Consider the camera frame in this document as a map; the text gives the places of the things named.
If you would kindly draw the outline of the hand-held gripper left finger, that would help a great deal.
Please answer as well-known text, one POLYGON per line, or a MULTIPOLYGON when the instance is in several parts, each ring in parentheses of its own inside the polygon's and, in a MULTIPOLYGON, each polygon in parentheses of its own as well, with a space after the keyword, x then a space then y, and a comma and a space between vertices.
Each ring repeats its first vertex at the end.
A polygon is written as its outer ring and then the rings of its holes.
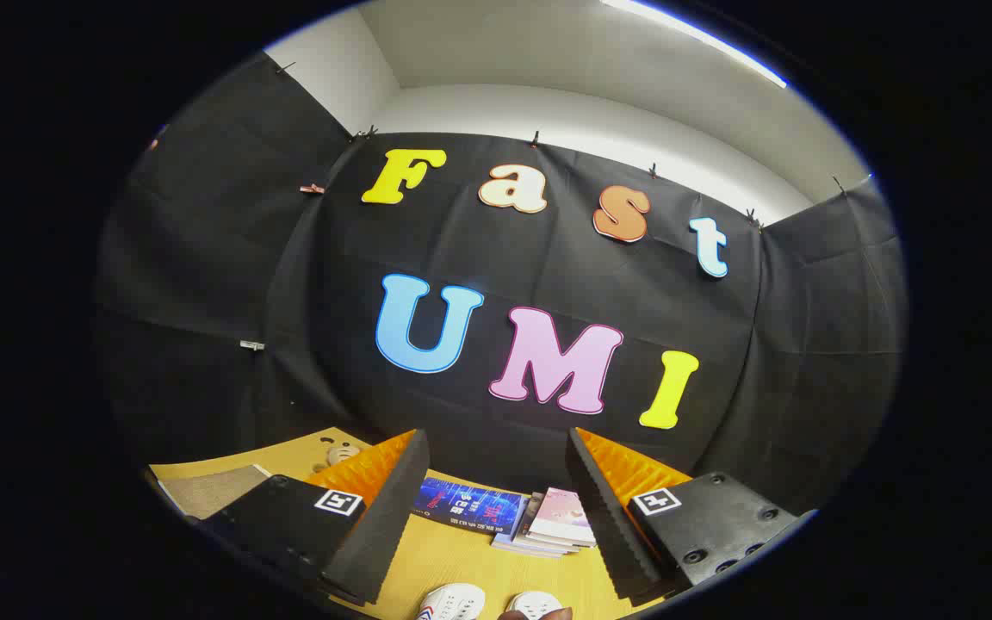
POLYGON ((291 592, 373 604, 429 464, 412 429, 303 481, 268 476, 198 530, 291 592))

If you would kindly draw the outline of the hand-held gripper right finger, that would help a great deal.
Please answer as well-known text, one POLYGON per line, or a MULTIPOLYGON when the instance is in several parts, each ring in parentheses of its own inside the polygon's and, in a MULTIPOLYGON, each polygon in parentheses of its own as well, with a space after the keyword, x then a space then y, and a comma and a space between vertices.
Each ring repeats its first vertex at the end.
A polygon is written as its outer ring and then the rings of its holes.
POLYGON ((807 525, 736 476, 676 468, 582 428, 567 468, 619 598, 685 596, 740 572, 807 525))

